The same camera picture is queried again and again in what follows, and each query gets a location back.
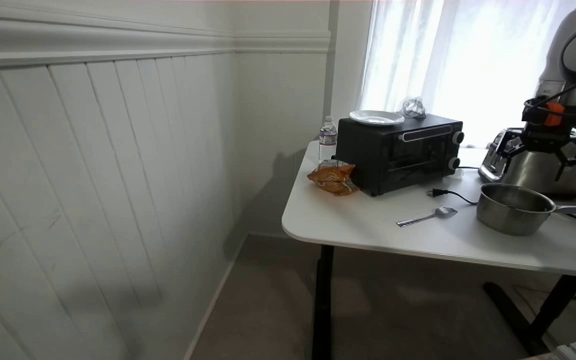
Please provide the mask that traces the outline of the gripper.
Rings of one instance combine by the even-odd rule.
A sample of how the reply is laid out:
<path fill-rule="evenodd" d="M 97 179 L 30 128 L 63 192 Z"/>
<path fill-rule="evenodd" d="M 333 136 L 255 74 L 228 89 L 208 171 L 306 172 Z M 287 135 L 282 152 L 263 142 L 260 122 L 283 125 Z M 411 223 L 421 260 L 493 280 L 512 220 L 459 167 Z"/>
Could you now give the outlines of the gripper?
<path fill-rule="evenodd" d="M 576 133 L 565 114 L 566 107 L 557 101 L 546 101 L 544 96 L 524 103 L 523 129 L 503 129 L 497 136 L 497 155 L 510 159 L 527 152 L 553 153 L 559 162 L 555 175 L 558 182 L 564 173 L 576 169 Z M 573 156 L 566 149 L 573 147 Z"/>

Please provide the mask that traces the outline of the silver pot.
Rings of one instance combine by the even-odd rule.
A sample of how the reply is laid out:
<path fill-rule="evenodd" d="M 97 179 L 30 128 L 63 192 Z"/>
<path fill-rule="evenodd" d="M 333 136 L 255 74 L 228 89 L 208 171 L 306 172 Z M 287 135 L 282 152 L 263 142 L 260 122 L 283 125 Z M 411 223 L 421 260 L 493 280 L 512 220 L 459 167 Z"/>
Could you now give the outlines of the silver pot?
<path fill-rule="evenodd" d="M 551 214 L 576 215 L 576 205 L 557 205 L 544 194 L 511 184 L 486 183 L 480 187 L 477 219 L 499 233 L 533 235 Z"/>

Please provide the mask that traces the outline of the toaster oven door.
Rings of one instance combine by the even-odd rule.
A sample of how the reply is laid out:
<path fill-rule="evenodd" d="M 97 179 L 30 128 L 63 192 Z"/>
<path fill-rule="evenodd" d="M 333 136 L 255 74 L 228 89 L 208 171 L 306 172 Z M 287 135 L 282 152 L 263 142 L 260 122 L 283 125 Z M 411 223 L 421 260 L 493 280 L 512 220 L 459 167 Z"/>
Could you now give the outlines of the toaster oven door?
<path fill-rule="evenodd" d="M 402 133 L 394 136 L 383 152 L 386 163 L 382 180 L 389 191 L 429 182 L 455 173 L 456 170 L 448 169 L 448 161 L 452 157 L 460 159 L 458 153 L 461 145 L 453 144 L 451 138 L 454 132 L 462 132 L 463 125 L 460 121 L 448 123 L 448 125 L 453 127 L 453 131 L 444 136 L 410 142 L 400 141 L 399 136 Z"/>

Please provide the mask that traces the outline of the silver spoon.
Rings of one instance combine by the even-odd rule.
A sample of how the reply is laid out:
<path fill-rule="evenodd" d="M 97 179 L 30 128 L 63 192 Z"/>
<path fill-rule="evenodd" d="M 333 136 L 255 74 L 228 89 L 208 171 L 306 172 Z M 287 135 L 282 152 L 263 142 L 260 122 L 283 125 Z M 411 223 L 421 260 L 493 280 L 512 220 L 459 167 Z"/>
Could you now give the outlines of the silver spoon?
<path fill-rule="evenodd" d="M 407 219 L 403 221 L 398 221 L 397 225 L 400 228 L 408 227 L 413 224 L 422 223 L 423 221 L 427 221 L 434 218 L 445 219 L 450 218 L 453 215 L 457 214 L 457 210 L 452 207 L 441 206 L 434 209 L 432 214 L 421 217 L 421 218 L 414 218 L 414 219 Z"/>

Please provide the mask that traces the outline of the black toaster oven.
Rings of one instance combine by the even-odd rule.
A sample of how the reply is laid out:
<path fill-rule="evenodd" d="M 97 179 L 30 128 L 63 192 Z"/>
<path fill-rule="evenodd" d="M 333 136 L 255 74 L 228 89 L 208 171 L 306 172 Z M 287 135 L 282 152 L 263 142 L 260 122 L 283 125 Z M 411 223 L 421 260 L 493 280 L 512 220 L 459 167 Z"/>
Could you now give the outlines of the black toaster oven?
<path fill-rule="evenodd" d="M 421 128 L 457 122 L 462 123 L 462 121 L 432 114 L 422 119 L 406 118 L 403 123 L 393 126 L 370 126 L 358 123 L 350 117 L 342 118 L 338 122 L 335 157 L 338 161 L 355 166 L 350 176 L 352 182 L 361 191 L 375 198 L 398 190 L 389 190 L 383 180 L 386 165 L 384 150 L 393 141 L 394 136 Z"/>

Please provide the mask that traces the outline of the white plate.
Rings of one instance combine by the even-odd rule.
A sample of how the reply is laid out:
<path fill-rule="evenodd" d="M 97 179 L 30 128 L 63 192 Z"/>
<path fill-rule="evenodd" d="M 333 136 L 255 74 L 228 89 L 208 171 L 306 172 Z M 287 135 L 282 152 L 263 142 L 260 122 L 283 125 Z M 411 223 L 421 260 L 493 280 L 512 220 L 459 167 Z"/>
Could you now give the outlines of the white plate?
<path fill-rule="evenodd" d="M 367 126 L 394 126 L 404 123 L 406 118 L 402 114 L 389 111 L 351 111 L 349 118 Z"/>

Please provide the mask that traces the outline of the silver toaster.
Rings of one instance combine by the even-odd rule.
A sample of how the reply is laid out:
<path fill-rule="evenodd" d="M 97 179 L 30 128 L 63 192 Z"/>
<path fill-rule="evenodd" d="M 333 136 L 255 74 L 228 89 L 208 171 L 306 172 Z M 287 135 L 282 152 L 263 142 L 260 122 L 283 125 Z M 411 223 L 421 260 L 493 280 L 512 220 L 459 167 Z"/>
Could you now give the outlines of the silver toaster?
<path fill-rule="evenodd" d="M 573 157 L 574 147 L 566 148 Z M 555 181 L 560 163 L 553 153 L 522 152 L 510 159 L 498 156 L 498 135 L 487 145 L 478 169 L 486 183 L 505 183 L 542 193 L 551 198 L 576 198 L 576 168 Z"/>

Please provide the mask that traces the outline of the white curtain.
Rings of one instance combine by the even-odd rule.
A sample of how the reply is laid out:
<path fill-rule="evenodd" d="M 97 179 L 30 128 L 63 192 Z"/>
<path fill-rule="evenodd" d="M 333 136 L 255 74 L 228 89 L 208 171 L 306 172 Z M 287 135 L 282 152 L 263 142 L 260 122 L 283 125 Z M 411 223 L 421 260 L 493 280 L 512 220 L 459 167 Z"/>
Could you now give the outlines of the white curtain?
<path fill-rule="evenodd" d="M 462 121 L 484 147 L 521 127 L 546 55 L 576 0 L 377 0 L 371 9 L 360 110 L 397 112 L 418 98 Z"/>

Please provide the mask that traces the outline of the crumpled clear plastic wrap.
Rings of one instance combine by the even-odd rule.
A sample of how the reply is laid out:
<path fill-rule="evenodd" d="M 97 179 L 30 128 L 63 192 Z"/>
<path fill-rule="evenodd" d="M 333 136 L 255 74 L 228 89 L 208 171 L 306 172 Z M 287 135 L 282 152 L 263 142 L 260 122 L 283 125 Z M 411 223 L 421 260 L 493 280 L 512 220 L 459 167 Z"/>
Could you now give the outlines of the crumpled clear plastic wrap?
<path fill-rule="evenodd" d="M 424 119 L 426 108 L 420 96 L 409 98 L 402 103 L 401 112 L 405 117 Z"/>

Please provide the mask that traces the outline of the orange snack bag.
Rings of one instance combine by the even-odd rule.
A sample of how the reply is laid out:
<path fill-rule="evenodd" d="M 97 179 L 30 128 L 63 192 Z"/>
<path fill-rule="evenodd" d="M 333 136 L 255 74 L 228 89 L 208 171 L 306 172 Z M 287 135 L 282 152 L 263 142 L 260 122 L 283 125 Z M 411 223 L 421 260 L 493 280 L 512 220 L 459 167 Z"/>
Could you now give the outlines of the orange snack bag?
<path fill-rule="evenodd" d="M 329 159 L 320 162 L 307 178 L 322 191 L 335 196 L 347 196 L 359 191 L 359 187 L 351 179 L 354 170 L 354 164 Z"/>

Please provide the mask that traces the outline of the clear water bottle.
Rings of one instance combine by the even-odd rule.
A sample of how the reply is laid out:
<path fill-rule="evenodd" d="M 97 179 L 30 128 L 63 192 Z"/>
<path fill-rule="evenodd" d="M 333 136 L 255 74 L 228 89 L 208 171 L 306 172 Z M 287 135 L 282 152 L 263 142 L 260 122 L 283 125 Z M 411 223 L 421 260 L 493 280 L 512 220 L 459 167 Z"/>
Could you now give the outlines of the clear water bottle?
<path fill-rule="evenodd" d="M 333 160 L 338 147 L 338 129 L 333 116 L 326 116 L 318 135 L 318 164 Z"/>

